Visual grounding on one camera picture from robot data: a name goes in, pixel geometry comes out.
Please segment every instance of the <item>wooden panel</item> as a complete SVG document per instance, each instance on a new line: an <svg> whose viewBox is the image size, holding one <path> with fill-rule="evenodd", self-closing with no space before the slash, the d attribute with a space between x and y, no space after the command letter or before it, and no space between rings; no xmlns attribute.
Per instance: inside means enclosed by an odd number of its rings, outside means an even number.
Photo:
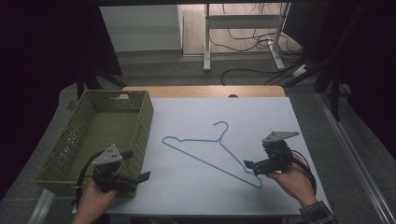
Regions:
<svg viewBox="0 0 396 224"><path fill-rule="evenodd" d="M279 86L150 86L125 87L124 91L148 91L150 97L285 97Z"/></svg>

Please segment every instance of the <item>basket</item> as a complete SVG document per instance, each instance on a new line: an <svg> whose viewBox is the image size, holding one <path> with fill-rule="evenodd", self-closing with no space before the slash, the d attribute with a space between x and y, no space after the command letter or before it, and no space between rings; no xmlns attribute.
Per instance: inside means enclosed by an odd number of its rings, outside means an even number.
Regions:
<svg viewBox="0 0 396 224"><path fill-rule="evenodd" d="M85 91L72 118L49 154L35 182L59 196L75 196L87 160L113 144L133 151L120 175L136 178L142 168L154 113L147 91ZM86 175L91 175L90 165ZM134 197L135 192L126 194Z"/></svg>

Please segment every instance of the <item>white board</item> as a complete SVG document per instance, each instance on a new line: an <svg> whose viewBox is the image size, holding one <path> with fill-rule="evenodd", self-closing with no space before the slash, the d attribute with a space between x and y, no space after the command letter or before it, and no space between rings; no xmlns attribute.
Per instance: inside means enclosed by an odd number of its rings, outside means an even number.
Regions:
<svg viewBox="0 0 396 224"><path fill-rule="evenodd" d="M271 131L299 132L288 146L308 160L318 184L319 200L328 205L315 166L294 115L289 98L153 98L154 117L142 173L151 171L133 199L117 198L110 214L142 216L288 216L301 207L272 179L260 175L258 189L163 143L178 139L211 139L242 161L262 161L267 156L262 139ZM217 165L230 174L260 185L247 174L219 142L168 144Z"/></svg>

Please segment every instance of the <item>gray floor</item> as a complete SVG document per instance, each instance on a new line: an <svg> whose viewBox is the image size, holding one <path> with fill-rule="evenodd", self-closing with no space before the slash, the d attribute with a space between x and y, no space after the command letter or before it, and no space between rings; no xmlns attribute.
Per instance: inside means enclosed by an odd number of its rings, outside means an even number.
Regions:
<svg viewBox="0 0 396 224"><path fill-rule="evenodd" d="M274 62L269 54L265 53L214 55L212 70L209 73L203 71L202 57L199 56L186 57L161 52L140 55L122 53L119 54L119 58L123 73L120 79L131 86L220 85L221 73L227 69L275 71ZM223 81L226 85L262 85L271 77L274 77L274 74L235 71L226 74ZM332 125L325 116L318 97L313 92L314 81L315 77L311 77L292 88L285 89L285 92L299 120L305 142L334 215L340 223L382 223ZM105 80L100 79L100 82L105 89L117 88ZM42 192L42 188L33 183L34 178L72 115L76 99L75 86L62 91L52 123L20 176L0 202L2 223L26 223L29 220ZM396 169L395 160L354 114L347 103L347 98L340 99L340 116L351 142L388 201L392 213L395 214L396 173L392 172ZM71 198L56 197L45 223L70 223L73 218L71 202ZM300 220L298 217L290 218L289 223L298 220ZM128 222L128 217L113 217L113 223Z"/></svg>

